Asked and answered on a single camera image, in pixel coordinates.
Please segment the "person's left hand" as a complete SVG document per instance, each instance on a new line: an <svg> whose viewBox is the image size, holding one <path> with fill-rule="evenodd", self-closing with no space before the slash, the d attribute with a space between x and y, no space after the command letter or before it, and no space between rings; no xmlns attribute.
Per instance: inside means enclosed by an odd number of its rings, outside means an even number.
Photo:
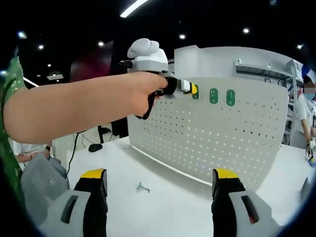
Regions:
<svg viewBox="0 0 316 237"><path fill-rule="evenodd" d="M135 72L127 74L126 94L130 99L131 113L144 115L149 109L148 96L153 92L166 88L167 80L157 74Z"/></svg>

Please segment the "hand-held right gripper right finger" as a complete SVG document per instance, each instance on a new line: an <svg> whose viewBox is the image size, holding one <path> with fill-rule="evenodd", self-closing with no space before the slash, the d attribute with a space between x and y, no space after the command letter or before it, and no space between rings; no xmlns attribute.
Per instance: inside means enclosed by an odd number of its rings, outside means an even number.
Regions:
<svg viewBox="0 0 316 237"><path fill-rule="evenodd" d="M215 237L274 237L280 225L272 209L256 193L246 190L232 171L216 168L212 174L212 220Z"/></svg>

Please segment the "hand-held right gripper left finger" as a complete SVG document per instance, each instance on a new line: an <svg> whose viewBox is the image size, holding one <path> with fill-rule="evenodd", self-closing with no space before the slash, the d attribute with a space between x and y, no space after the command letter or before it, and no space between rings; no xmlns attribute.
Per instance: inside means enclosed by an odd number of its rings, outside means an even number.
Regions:
<svg viewBox="0 0 316 237"><path fill-rule="evenodd" d="M53 202L39 229L45 237L105 237L107 235L107 170L84 173L73 190Z"/></svg>

